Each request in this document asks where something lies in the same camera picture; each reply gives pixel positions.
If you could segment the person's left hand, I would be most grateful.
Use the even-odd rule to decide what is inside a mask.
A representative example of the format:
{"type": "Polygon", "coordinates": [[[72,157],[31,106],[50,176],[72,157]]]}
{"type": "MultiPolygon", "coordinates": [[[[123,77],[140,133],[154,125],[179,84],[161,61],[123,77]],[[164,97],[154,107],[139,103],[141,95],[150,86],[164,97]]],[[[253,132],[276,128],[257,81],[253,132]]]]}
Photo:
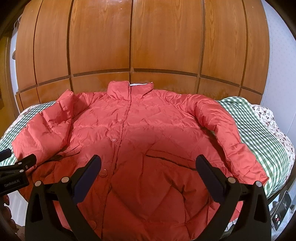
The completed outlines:
{"type": "Polygon", "coordinates": [[[10,199],[8,195],[4,195],[1,197],[1,212],[3,214],[4,219],[7,221],[9,224],[10,228],[14,231],[17,232],[18,229],[16,227],[15,221],[12,219],[12,214],[11,210],[9,209],[10,205],[10,199]]]}

